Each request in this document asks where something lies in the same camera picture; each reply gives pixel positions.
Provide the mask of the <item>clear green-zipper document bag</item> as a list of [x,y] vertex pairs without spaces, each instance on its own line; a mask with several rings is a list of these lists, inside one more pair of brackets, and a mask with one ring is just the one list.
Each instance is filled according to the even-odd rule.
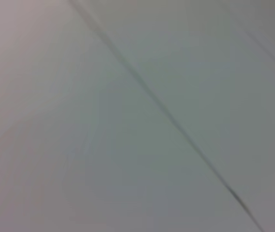
[[275,232],[275,54],[218,0],[0,0],[0,232]]

